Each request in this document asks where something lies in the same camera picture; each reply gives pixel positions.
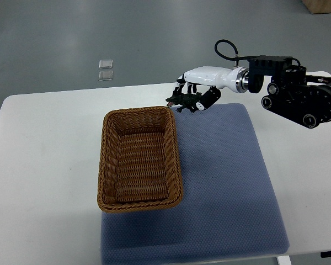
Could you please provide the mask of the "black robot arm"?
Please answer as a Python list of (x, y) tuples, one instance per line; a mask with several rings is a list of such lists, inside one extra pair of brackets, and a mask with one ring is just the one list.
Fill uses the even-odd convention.
[(264, 77), (271, 77), (261, 99), (264, 109), (309, 129), (331, 121), (331, 77), (307, 75), (293, 57), (261, 55), (248, 62), (251, 93), (259, 93)]

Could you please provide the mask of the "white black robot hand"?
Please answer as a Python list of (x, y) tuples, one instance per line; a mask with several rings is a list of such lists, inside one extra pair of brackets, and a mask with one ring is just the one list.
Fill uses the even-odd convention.
[(221, 89), (228, 88), (235, 93), (248, 90), (248, 69), (234, 69), (202, 66), (183, 73), (176, 82), (172, 95), (201, 92), (202, 97), (196, 106), (199, 110), (209, 109), (221, 97)]

